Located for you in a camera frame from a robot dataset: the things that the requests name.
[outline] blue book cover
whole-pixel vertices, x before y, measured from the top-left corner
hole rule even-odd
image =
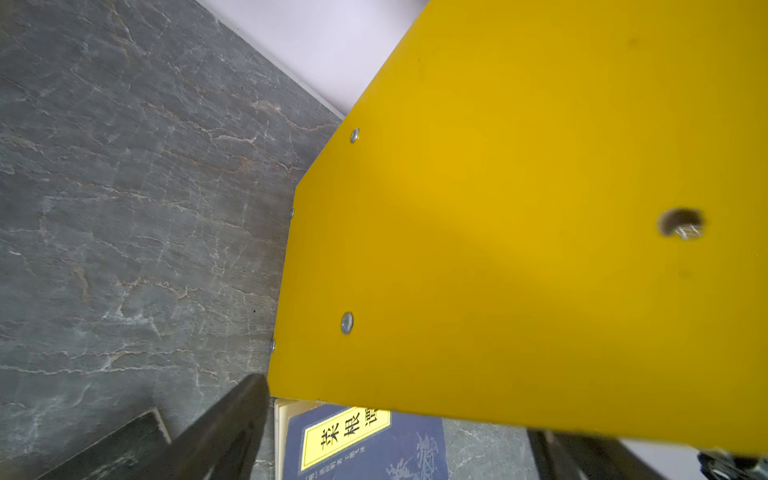
[[[448,480],[442,419],[323,405],[288,421],[283,480]]]

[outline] screw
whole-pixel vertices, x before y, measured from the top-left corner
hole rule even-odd
[[[352,331],[352,325],[354,325],[355,319],[352,317],[352,312],[347,312],[341,317],[341,333],[349,335]]]

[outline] yellow label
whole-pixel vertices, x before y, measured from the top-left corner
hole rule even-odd
[[[304,432],[301,469],[309,468],[334,453],[389,426],[388,410],[352,407]]]

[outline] marble tile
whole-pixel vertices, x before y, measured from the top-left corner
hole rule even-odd
[[[445,453],[453,480],[538,480],[525,429],[444,419]]]
[[[293,190],[339,119],[191,0],[0,22],[0,471],[266,372]],[[273,475],[272,422],[254,478]]]

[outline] yellow board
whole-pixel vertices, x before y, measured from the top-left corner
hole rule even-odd
[[[432,0],[296,189],[270,391],[768,452],[766,25]]]

